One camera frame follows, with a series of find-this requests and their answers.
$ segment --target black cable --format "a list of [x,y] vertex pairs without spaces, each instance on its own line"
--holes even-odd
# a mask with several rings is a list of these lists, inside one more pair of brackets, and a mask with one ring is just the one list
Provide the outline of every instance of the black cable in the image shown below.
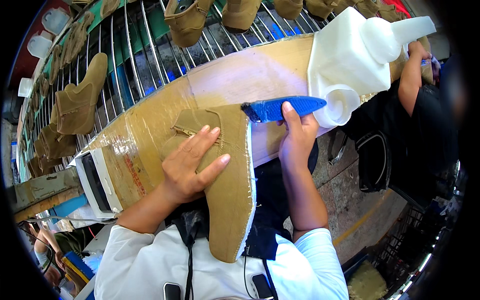
[[48,268],[50,267],[50,264],[52,263],[52,260],[53,260],[53,255],[54,255],[54,254],[53,254],[52,248],[51,248],[49,245],[47,245],[44,241],[42,241],[41,239],[37,238],[36,236],[34,236],[33,234],[31,234],[30,232],[27,232],[25,229],[23,229],[23,228],[21,228],[21,227],[18,227],[18,228],[20,228],[21,230],[23,230],[23,231],[24,231],[26,234],[28,234],[29,236],[34,237],[34,238],[36,238],[37,240],[39,240],[40,242],[44,243],[45,246],[50,250],[50,261],[48,262],[48,265],[47,265],[47,267],[45,268],[45,271],[43,271],[43,273],[42,273],[42,275],[45,275],[45,273],[47,272],[47,270],[48,270]]
[[246,268],[247,268],[247,256],[245,256],[245,260],[243,261],[243,282],[245,283],[245,290],[247,291],[248,297],[250,297],[251,299],[254,299],[254,297],[250,295],[250,292],[248,291],[248,288],[247,288],[247,278],[245,276]]

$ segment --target worker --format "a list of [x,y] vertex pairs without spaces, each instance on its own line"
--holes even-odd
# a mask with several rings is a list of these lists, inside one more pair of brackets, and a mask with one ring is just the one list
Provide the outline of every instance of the worker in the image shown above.
[[413,169],[416,174],[438,174],[457,162],[458,128],[467,104],[458,56],[444,65],[438,88],[421,77],[422,61],[432,64],[433,74],[438,74],[440,65],[432,54],[418,41],[409,43],[408,52],[400,79],[362,104],[342,126],[354,140],[373,129],[385,133],[392,152],[392,175],[405,170],[398,178],[411,178]]
[[75,275],[75,273],[69,269],[61,260],[65,253],[69,251],[75,252],[77,255],[81,255],[83,249],[93,239],[94,234],[97,234],[103,224],[93,224],[81,228],[76,228],[72,232],[57,232],[53,233],[46,227],[31,227],[30,232],[34,236],[34,253],[41,268],[48,269],[44,273],[44,278],[47,280],[51,287],[57,287],[60,281],[65,276],[65,273],[69,274],[75,284],[75,289],[70,291],[72,295],[78,294],[78,292],[85,286],[85,283]]
[[[285,124],[287,131],[280,144],[279,170],[285,184],[282,188],[293,224],[293,238],[274,234],[276,252],[272,259],[244,256],[227,264],[211,255],[206,237],[197,237],[189,253],[175,224],[154,235],[160,223],[179,205],[192,201],[192,196],[206,187],[192,190],[191,186],[212,182],[228,164],[229,156],[227,160],[219,158],[211,168],[207,167],[210,173],[206,169],[195,173],[200,158],[191,153],[203,156],[220,134],[218,129],[200,131],[180,145],[183,151],[174,151],[168,162],[162,164],[165,180],[118,218],[96,275],[97,300],[348,299],[345,278],[328,230],[327,209],[309,168],[311,149],[316,149],[318,155],[315,139],[318,122],[312,114],[300,117],[289,102],[283,103],[282,112],[285,121],[277,124]],[[257,191],[263,173],[258,167],[255,169]],[[265,208],[259,207],[259,197],[254,220]],[[272,207],[268,214],[264,211],[265,218],[278,215],[277,209]],[[267,240],[261,239],[258,246],[261,248]]]

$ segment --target tan suede boot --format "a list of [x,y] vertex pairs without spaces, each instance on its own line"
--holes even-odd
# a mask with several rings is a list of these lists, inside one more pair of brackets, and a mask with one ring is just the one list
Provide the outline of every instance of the tan suede boot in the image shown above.
[[40,84],[40,94],[43,98],[47,98],[48,89],[50,88],[47,80],[47,73],[41,73],[38,77],[38,83]]
[[78,22],[73,22],[72,23],[72,26],[70,28],[70,32],[68,33],[68,36],[66,37],[65,42],[63,43],[63,49],[62,49],[62,52],[61,52],[60,64],[59,64],[59,68],[61,70],[63,70],[63,68],[65,68],[65,66],[67,65],[67,59],[70,56],[70,53],[71,53],[72,47],[73,47],[73,44],[72,44],[73,37],[75,35],[75,31],[77,30],[78,26],[79,26]]
[[103,0],[100,8],[100,17],[105,19],[114,12],[120,4],[120,0]]
[[58,77],[59,69],[60,69],[60,62],[61,62],[61,45],[53,46],[52,50],[52,63],[50,65],[50,77],[48,79],[48,83],[53,85],[55,80]]
[[361,0],[357,3],[357,8],[362,16],[365,18],[375,17],[380,8],[380,0],[373,2],[372,0]]
[[28,161],[27,165],[28,165],[28,170],[32,175],[32,178],[43,176],[42,170],[40,169],[40,166],[39,166],[39,159],[36,153],[34,153],[33,158]]
[[396,12],[396,6],[394,4],[390,5],[380,5],[378,9],[379,14],[382,19],[389,21],[390,23],[401,21],[402,17],[399,13]]
[[325,21],[333,9],[338,6],[337,2],[338,0],[305,0],[308,12],[319,22]]
[[32,110],[33,111],[38,110],[38,106],[39,106],[39,103],[40,103],[39,93],[40,93],[39,84],[38,84],[38,81],[35,81],[35,83],[33,84],[33,88],[32,88]]
[[35,152],[38,153],[38,156],[42,157],[45,153],[45,146],[43,146],[41,134],[38,134],[37,140],[33,142],[33,147],[35,148]]
[[295,20],[303,7],[303,0],[274,0],[278,15],[287,20]]
[[95,105],[107,76],[107,55],[97,53],[87,73],[72,90],[55,93],[57,131],[63,134],[89,134],[94,127]]
[[92,24],[93,20],[95,19],[95,15],[92,12],[86,12],[84,14],[83,21],[77,26],[77,30],[75,31],[75,35],[73,36],[72,49],[70,51],[69,57],[67,57],[67,63],[71,63],[72,61],[77,59],[78,54],[82,51],[82,47],[85,45],[87,41],[87,28]]
[[180,13],[175,13],[178,6],[177,0],[168,1],[165,8],[165,23],[170,26],[170,34],[175,44],[185,48],[198,42],[213,1],[195,0],[189,8]]
[[74,155],[77,151],[75,136],[58,133],[55,124],[43,127],[40,134],[48,159]]
[[42,157],[39,161],[39,166],[44,175],[47,175],[52,173],[54,166],[61,165],[61,163],[61,158],[48,159],[46,157]]
[[338,6],[335,7],[333,9],[333,11],[336,14],[340,14],[342,11],[345,10],[345,8],[347,8],[349,6],[354,6],[355,4],[357,4],[358,1],[360,1],[360,0],[339,0],[339,2],[337,3]]
[[241,111],[240,104],[207,109],[186,109],[180,112],[170,138],[161,151],[168,154],[204,125],[220,128],[220,136],[204,155],[197,173],[217,157],[230,154],[223,172],[205,189],[210,211],[210,252],[225,263],[234,263],[245,248],[256,207],[256,188],[253,174],[251,123]]
[[262,0],[227,0],[222,10],[222,23],[234,34],[246,32],[257,15]]

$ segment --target concrete floor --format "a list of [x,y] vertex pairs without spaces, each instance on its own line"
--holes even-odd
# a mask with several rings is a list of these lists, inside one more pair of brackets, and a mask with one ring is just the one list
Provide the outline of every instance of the concrete floor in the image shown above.
[[[337,134],[334,151],[343,133]],[[318,160],[313,181],[328,209],[328,224],[340,263],[343,264],[363,247],[372,246],[389,230],[407,204],[392,190],[363,193],[359,190],[358,154],[352,140],[340,161],[327,162],[329,134],[320,136]],[[291,227],[290,220],[285,223]]]

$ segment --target metal rack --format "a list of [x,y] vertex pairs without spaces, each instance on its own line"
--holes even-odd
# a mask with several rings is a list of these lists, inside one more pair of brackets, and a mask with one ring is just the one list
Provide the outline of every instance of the metal rack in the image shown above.
[[[148,14],[158,7],[164,12],[166,3],[167,0],[148,4],[144,0],[127,3],[105,18],[88,34],[87,41],[76,61],[60,70],[57,80],[50,87],[47,98],[39,108],[40,113],[30,133],[31,143],[26,150],[25,162],[33,157],[35,151],[33,141],[37,139],[40,129],[50,122],[55,92],[63,90],[69,83],[77,85],[81,82],[90,60],[96,53],[108,52],[112,54],[109,58],[114,58],[115,54],[118,55],[115,53],[118,49],[114,48],[114,43],[124,43],[123,39],[119,39],[121,35],[126,37],[128,56],[121,47],[123,63],[117,65],[113,59],[113,72],[107,74],[96,105],[94,130],[90,134],[77,135],[77,153],[118,115],[156,89],[185,75],[188,70],[230,53],[286,36],[320,31],[336,17],[331,13],[327,20],[318,22],[312,19],[305,9],[302,9],[296,20],[286,20],[278,16],[273,3],[268,0],[261,3],[250,29],[244,34],[234,35],[229,33],[221,23],[222,4],[216,0],[210,9],[200,40],[192,47],[180,48],[172,41],[170,33],[156,41],[152,35]],[[140,32],[139,26],[144,26],[148,43],[146,47],[142,47],[141,51],[134,53],[131,35],[133,32],[136,34]],[[72,159],[72,156],[64,157],[63,164],[55,167],[55,170],[64,169]],[[26,176],[22,181],[29,178],[27,169],[24,173]]]

